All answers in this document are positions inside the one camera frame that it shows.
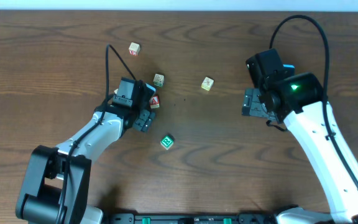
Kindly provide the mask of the red letter A block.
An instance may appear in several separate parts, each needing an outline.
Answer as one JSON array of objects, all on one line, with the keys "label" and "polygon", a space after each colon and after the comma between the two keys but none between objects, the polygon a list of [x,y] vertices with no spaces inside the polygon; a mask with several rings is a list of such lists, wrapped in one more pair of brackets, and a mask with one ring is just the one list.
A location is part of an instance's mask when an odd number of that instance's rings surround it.
[{"label": "red letter A block", "polygon": [[150,107],[152,109],[156,109],[156,108],[159,108],[160,107],[160,100],[159,100],[159,97],[157,95],[153,96],[151,99],[150,99]]}]

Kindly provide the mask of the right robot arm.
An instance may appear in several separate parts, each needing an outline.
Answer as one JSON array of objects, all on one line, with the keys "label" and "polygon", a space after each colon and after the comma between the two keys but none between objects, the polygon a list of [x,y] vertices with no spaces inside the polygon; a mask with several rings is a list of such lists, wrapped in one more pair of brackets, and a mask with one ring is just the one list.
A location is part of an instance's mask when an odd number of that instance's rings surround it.
[{"label": "right robot arm", "polygon": [[283,123],[304,150],[329,204],[329,213],[300,207],[278,212],[278,223],[358,223],[358,162],[341,134],[323,87],[312,73],[251,75],[260,105]]}]

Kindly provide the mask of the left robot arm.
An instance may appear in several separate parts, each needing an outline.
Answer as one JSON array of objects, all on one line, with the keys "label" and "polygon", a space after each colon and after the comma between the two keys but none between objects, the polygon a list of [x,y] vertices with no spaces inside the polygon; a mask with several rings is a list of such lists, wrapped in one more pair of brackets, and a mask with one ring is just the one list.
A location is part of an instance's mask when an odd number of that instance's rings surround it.
[{"label": "left robot arm", "polygon": [[30,156],[16,204],[16,217],[29,223],[102,223],[101,209],[88,205],[91,166],[129,128],[146,132],[155,113],[97,107],[92,119],[55,147],[37,146]]}]

